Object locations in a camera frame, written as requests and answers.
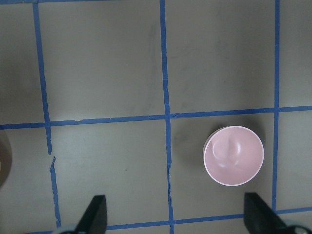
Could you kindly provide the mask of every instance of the grid square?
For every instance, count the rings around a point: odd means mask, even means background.
[[[312,212],[281,214],[279,216],[286,225],[300,225],[312,230]]]
[[[164,114],[157,0],[39,6],[51,120]]]
[[[108,230],[107,234],[169,234],[169,226]]]
[[[247,234],[242,218],[175,225],[175,234]]]
[[[280,106],[312,105],[312,1],[280,3]]]
[[[312,112],[279,115],[278,209],[312,206]]]
[[[0,233],[28,233],[54,230],[51,189],[51,157],[46,148],[45,129],[0,131],[1,174],[12,160],[3,183],[0,178]],[[4,149],[7,161],[2,161]]]
[[[228,187],[206,172],[202,150],[208,136],[231,125],[252,129],[263,142],[265,156],[258,175]],[[245,192],[257,192],[268,204],[272,197],[273,114],[200,117],[172,120],[171,195],[175,219],[243,213]]]
[[[167,1],[171,113],[274,106],[274,1]]]
[[[163,120],[53,127],[52,142],[63,225],[100,194],[108,225],[168,220]]]
[[[43,122],[32,5],[0,5],[0,21],[0,124]]]

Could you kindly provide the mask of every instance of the bowl rim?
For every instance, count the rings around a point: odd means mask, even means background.
[[[262,155],[261,163],[260,163],[260,165],[259,165],[259,168],[258,168],[257,171],[255,172],[255,174],[254,174],[252,177],[250,177],[249,179],[247,179],[246,181],[244,181],[244,182],[242,182],[242,183],[238,183],[238,184],[226,184],[226,183],[223,183],[223,182],[217,180],[216,178],[214,178],[214,177],[210,174],[210,172],[209,172],[209,170],[208,170],[208,168],[207,168],[207,165],[206,165],[206,160],[205,160],[205,158],[206,158],[206,151],[207,151],[208,145],[209,145],[209,143],[211,142],[211,140],[213,139],[213,137],[216,136],[218,133],[220,133],[220,132],[222,132],[222,131],[225,131],[225,130],[227,130],[227,129],[230,129],[230,128],[241,128],[241,129],[245,129],[245,130],[251,132],[251,133],[257,138],[258,142],[259,142],[260,145],[261,145],[261,150],[262,150],[262,154],[261,154],[261,155]],[[204,165],[205,165],[205,168],[206,168],[207,173],[209,174],[209,176],[210,176],[214,181],[216,181],[216,182],[219,183],[219,184],[225,185],[225,186],[238,186],[238,185],[242,185],[242,184],[245,184],[245,183],[249,182],[250,180],[252,180],[252,179],[258,174],[258,172],[260,171],[260,169],[261,169],[261,167],[262,167],[263,161],[264,161],[264,148],[263,148],[263,144],[262,144],[262,141],[261,141],[261,139],[259,138],[259,136],[258,136],[254,131],[252,131],[251,129],[246,128],[246,127],[243,127],[243,126],[238,126],[238,125],[227,126],[227,127],[223,127],[223,128],[217,129],[216,131],[214,131],[214,132],[208,137],[208,139],[207,139],[206,142],[205,142],[204,149],[203,149],[203,160],[204,160]]]

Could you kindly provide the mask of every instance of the partially visible bowl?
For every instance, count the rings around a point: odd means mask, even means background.
[[[260,138],[242,126],[221,128],[207,139],[203,158],[212,179],[226,186],[238,186],[259,172],[264,149]]]

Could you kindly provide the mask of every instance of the pink bowl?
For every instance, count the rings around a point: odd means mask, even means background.
[[[260,138],[252,130],[230,126],[209,136],[203,157],[212,179],[223,185],[237,186],[247,183],[259,172],[264,149]]]

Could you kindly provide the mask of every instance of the blue tape grid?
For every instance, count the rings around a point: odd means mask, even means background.
[[[167,149],[167,179],[168,179],[168,207],[169,220],[159,222],[135,223],[109,226],[108,230],[129,229],[140,227],[153,226],[170,226],[170,234],[174,234],[175,224],[206,222],[216,220],[227,220],[242,218],[243,214],[211,216],[191,219],[174,220],[174,211],[171,201],[171,186],[170,186],[170,166],[171,166],[171,119],[175,118],[191,118],[191,117],[212,117],[212,116],[229,116],[229,115],[243,115],[243,114],[260,114],[260,113],[274,113],[274,147],[273,147],[273,187],[272,187],[272,208],[276,210],[276,185],[277,185],[277,154],[278,154],[278,118],[281,112],[295,112],[295,111],[311,111],[312,106],[295,106],[295,107],[279,107],[279,24],[280,24],[280,0],[275,0],[275,84],[274,84],[274,108],[260,108],[260,109],[244,109],[244,110],[227,110],[227,111],[210,111],[210,112],[194,112],[194,113],[176,113],[170,114],[169,105],[169,90],[168,90],[168,71],[167,71],[167,49],[166,49],[166,18],[165,18],[165,0],[160,0],[160,26],[161,26],[161,49],[162,49],[162,71],[163,71],[163,88],[164,88],[164,115],[153,116],[134,116],[134,117],[114,117],[114,118],[96,118],[84,119],[81,121],[64,120],[64,121],[50,121],[46,81],[44,76],[44,63],[41,43],[41,33],[39,24],[39,9],[38,2],[59,2],[59,1],[80,1],[80,0],[26,0],[23,2],[35,3],[33,4],[34,24],[36,33],[39,75],[42,95],[42,106],[44,112],[44,123],[21,123],[21,124],[4,124],[0,125],[0,130],[3,129],[23,129],[23,128],[45,128],[47,134],[48,153],[52,151],[51,143],[51,126],[66,126],[66,125],[80,125],[80,124],[99,124],[99,123],[114,123],[114,122],[131,122],[131,121],[147,121],[164,119],[166,122],[166,149]],[[13,4],[21,2],[19,0],[0,0],[0,4]],[[53,159],[50,167],[52,189],[54,194],[55,215],[57,219],[57,226],[61,226],[59,206],[58,206],[58,192],[56,184],[56,173],[54,169]],[[312,207],[295,208],[286,210],[276,210],[277,214],[289,214],[297,212],[309,212]],[[37,232],[33,234],[49,234],[51,232]]]

